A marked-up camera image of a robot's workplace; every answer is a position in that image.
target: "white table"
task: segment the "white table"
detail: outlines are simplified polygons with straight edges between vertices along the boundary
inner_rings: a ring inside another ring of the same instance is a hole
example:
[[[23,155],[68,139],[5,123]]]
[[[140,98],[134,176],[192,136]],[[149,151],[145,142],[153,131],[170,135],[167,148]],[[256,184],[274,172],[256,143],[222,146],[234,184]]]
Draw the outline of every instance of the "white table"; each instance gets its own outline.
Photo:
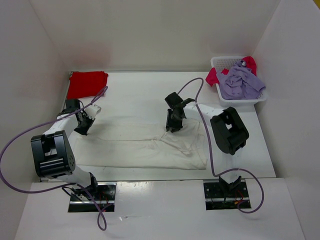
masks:
[[[251,205],[261,200],[254,179],[247,179]],[[58,183],[33,183],[32,191]],[[118,182],[115,212],[105,213],[106,231],[96,212],[68,213],[61,189],[29,194],[15,240],[304,240],[286,182],[264,178],[265,201],[253,214],[237,209],[206,211],[203,181]]]
[[[104,113],[107,113],[109,121],[160,123],[165,127],[168,109],[165,97],[172,92],[177,92],[193,78],[202,77],[205,79],[207,74],[207,72],[112,72],[109,74],[107,81],[109,89],[105,97],[99,99],[96,104],[102,107]],[[183,99],[194,98],[200,84],[200,81],[191,83],[180,96]],[[91,98],[82,99],[84,104],[89,103],[90,100]],[[221,108],[216,87],[210,87],[206,82],[198,102]],[[249,106],[236,109],[250,135],[243,149],[241,167],[253,172],[258,178],[274,178],[276,176],[275,171],[255,108]],[[74,132],[70,136],[71,147],[74,144],[76,134]],[[220,173],[224,170],[222,168],[224,159],[214,141],[213,134],[211,134],[211,139],[213,142],[214,166],[216,173]],[[204,144],[204,150],[209,159],[207,142]],[[208,160],[206,170],[80,167],[93,173],[98,181],[153,181],[213,179],[210,166]],[[251,177],[246,173],[241,175],[244,178]]]

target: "purple garment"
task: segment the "purple garment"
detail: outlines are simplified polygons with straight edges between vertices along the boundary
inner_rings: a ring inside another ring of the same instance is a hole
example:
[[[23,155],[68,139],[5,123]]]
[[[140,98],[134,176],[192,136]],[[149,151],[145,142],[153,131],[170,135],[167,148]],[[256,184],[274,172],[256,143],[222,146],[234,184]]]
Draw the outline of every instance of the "purple garment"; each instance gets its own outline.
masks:
[[[227,75],[216,74],[220,82],[221,96],[225,100],[257,99],[266,88],[265,84],[256,77],[250,68],[245,67],[246,62],[237,61],[230,68]]]

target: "red cloth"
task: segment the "red cloth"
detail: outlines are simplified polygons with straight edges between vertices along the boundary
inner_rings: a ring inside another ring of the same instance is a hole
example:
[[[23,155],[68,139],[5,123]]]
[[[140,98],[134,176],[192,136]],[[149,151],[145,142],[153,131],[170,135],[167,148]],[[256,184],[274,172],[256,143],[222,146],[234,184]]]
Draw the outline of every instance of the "red cloth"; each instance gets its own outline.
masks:
[[[223,69],[221,73],[223,73],[224,75],[227,75],[229,72],[228,69]],[[213,67],[211,68],[208,76],[206,76],[205,81],[212,87],[214,84],[219,84],[219,80],[217,78],[217,71],[216,69]]]
[[[94,97],[107,85],[108,74],[103,71],[73,72],[66,99]]]
[[[246,62],[246,68],[251,69],[251,72],[257,76],[257,64],[252,56],[242,58]]]
[[[244,60],[246,62],[246,68],[251,69],[251,72],[257,76],[257,64],[256,61],[254,60],[254,58],[252,56],[246,56],[244,58],[242,58],[242,60]],[[228,69],[223,69],[222,70],[222,74],[227,75],[229,72]],[[214,84],[219,84],[219,80],[217,78],[217,71],[216,69],[213,67],[211,68],[208,76],[206,76],[205,81],[212,87]]]

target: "white basket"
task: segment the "white basket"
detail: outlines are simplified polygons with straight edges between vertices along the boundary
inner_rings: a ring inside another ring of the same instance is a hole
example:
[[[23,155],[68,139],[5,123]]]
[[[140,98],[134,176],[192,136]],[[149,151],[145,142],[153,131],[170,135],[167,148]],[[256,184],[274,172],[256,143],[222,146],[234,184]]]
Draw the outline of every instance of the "white basket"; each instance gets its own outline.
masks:
[[[217,56],[211,58],[211,66],[215,68],[217,72],[219,72],[223,69],[230,69],[237,61],[243,58],[244,56]],[[219,94],[220,105],[223,107],[252,106],[258,102],[263,102],[268,98],[267,91],[264,89],[257,99],[226,100],[221,96],[219,84],[216,83],[215,86]]]

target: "purple cable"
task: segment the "purple cable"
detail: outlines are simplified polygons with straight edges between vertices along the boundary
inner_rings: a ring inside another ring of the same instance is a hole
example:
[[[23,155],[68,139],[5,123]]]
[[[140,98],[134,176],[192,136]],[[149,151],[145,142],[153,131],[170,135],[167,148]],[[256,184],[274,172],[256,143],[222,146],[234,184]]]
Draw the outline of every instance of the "purple cable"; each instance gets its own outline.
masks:
[[[47,121],[45,123],[41,123],[39,125],[36,125],[36,126],[33,126],[27,130],[24,130],[23,132],[19,133],[18,135],[16,135],[15,137],[13,137],[5,146],[4,148],[2,149],[2,151],[0,152],[0,164],[1,164],[1,160],[2,160],[2,157],[4,156],[4,153],[5,151],[7,150],[7,148],[10,146],[10,144],[12,144],[16,139],[18,139],[19,137],[21,137],[22,135],[34,130],[34,129],[37,129],[37,128],[40,128],[40,127],[43,127],[45,125],[49,125],[49,124],[54,124],[56,122],[59,122],[65,118],[68,118],[72,115],[75,115],[81,111],[83,111],[84,109],[86,109],[87,107],[89,107],[90,105],[94,104],[99,98],[101,98],[105,92],[107,91],[108,89],[108,86],[105,86],[104,88],[102,88],[98,93],[97,95],[91,100],[91,102],[88,104],[88,105],[85,105],[84,107],[78,109],[77,111],[74,111],[70,114],[68,114],[67,116],[63,117],[63,118],[59,118],[59,119],[55,119],[53,121]],[[51,191],[51,190],[55,190],[55,189],[59,189],[59,188],[63,188],[63,187],[67,187],[67,186],[71,186],[71,185],[74,185],[74,183],[66,183],[66,184],[62,184],[62,185],[59,185],[59,186],[55,186],[55,187],[51,187],[51,188],[48,188],[48,189],[44,189],[44,190],[38,190],[38,191],[26,191],[26,190],[21,190],[19,188],[16,188],[15,186],[11,185],[4,177],[4,175],[2,174],[2,171],[1,171],[1,167],[0,167],[0,179],[4,182],[5,185],[7,185],[9,188],[11,188],[12,190],[14,191],[17,191],[19,193],[23,193],[23,194],[40,194],[40,193],[45,193],[45,192],[48,192],[48,191]],[[85,189],[83,186],[79,185],[78,186],[80,188],[82,188],[87,194],[88,196],[91,198],[93,204],[95,205],[95,207],[98,209],[99,211],[99,217],[100,215],[102,215],[102,219],[103,219],[103,222],[104,222],[104,228],[102,228],[100,226],[100,223],[99,223],[99,219],[98,219],[98,227],[102,230],[102,231],[105,231],[107,229],[107,221],[106,221],[106,218],[105,216],[103,215],[103,212],[100,210],[98,204],[96,203],[95,199],[93,198],[93,196],[88,192],[87,189]]]
[[[242,203],[244,203],[244,202],[247,202],[248,200],[241,201],[240,203],[238,203],[238,204],[236,205],[236,207],[238,208],[238,210],[239,210],[240,212],[242,212],[242,213],[244,213],[244,214],[252,214],[252,213],[255,213],[256,211],[258,211],[258,210],[261,208],[261,206],[263,205],[263,203],[264,203],[264,201],[265,201],[265,191],[264,191],[264,189],[263,189],[260,181],[258,180],[258,178],[257,178],[252,172],[250,172],[250,171],[248,171],[248,170],[246,170],[246,169],[243,169],[243,168],[231,168],[231,169],[228,169],[228,170],[226,170],[226,171],[223,171],[223,172],[221,172],[221,173],[219,173],[219,174],[216,174],[216,173],[215,173],[214,157],[213,157],[213,152],[212,152],[212,143],[211,143],[211,138],[210,138],[210,134],[209,134],[209,129],[208,129],[208,126],[207,126],[207,124],[206,124],[205,118],[204,118],[204,116],[203,116],[203,114],[202,114],[202,112],[201,112],[201,110],[200,110],[200,107],[198,106],[198,96],[199,96],[200,91],[201,91],[201,89],[202,89],[202,87],[203,87],[203,85],[204,85],[204,79],[201,78],[201,77],[197,77],[197,78],[194,78],[194,79],[188,81],[188,82],[178,91],[177,94],[180,94],[181,91],[182,91],[187,85],[189,85],[190,83],[192,83],[192,82],[195,81],[195,80],[201,80],[201,86],[200,86],[198,92],[197,92],[196,95],[195,95],[194,102],[195,102],[196,109],[198,110],[199,115],[200,115],[200,117],[201,117],[201,120],[202,120],[202,122],[203,122],[204,129],[205,129],[205,133],[206,133],[206,136],[207,136],[207,139],[208,139],[209,156],[210,156],[210,163],[211,163],[212,175],[213,175],[215,178],[218,178],[218,177],[220,177],[221,175],[226,174],[226,173],[229,173],[229,172],[232,172],[232,171],[243,171],[243,172],[246,172],[246,173],[250,174],[250,175],[256,180],[256,182],[258,183],[258,185],[259,185],[259,187],[260,187],[260,189],[261,189],[261,195],[262,195],[261,202],[260,202],[259,206],[256,207],[256,209],[254,209],[254,210],[252,210],[252,211],[243,211],[242,209],[240,209],[240,205],[241,205]]]

